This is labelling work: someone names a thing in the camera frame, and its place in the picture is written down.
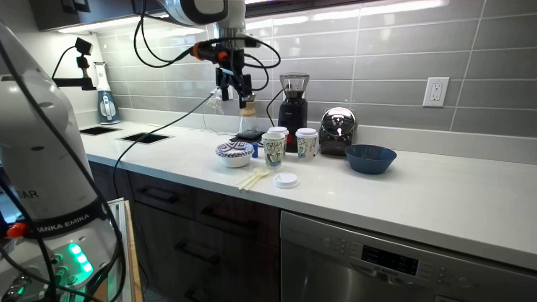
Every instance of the white countertop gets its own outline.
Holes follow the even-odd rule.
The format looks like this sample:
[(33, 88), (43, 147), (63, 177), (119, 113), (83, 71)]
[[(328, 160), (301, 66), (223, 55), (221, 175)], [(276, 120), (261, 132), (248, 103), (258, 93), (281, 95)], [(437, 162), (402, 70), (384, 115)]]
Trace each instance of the white countertop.
[[(90, 160), (112, 164), (129, 145), (117, 137), (154, 125), (117, 127), (82, 135)], [(243, 169), (221, 167), (214, 147), (229, 134), (184, 127), (160, 134), (171, 137), (137, 144), (120, 167), (537, 269), (537, 164), (397, 150), (382, 175), (364, 175), (343, 159), (317, 155), (295, 162), (286, 154), (281, 170), (295, 172), (298, 187), (280, 189), (266, 177), (244, 192), (236, 184), (263, 160), (253, 159)]]

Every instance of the electrical outlet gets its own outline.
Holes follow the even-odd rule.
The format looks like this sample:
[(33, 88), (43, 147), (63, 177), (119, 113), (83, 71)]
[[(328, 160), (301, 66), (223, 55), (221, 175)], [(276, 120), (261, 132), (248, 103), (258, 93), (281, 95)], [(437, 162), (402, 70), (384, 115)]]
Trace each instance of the electrical outlet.
[(449, 76), (429, 76), (426, 80), (422, 107), (442, 107), (446, 100), (447, 85)]

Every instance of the stainless steel dishwasher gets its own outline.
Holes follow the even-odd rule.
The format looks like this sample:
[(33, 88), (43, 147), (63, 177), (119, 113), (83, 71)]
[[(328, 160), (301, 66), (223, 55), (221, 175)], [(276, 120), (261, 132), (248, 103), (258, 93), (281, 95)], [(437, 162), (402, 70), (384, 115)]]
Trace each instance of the stainless steel dishwasher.
[(537, 273), (281, 212), (281, 302), (535, 302)]

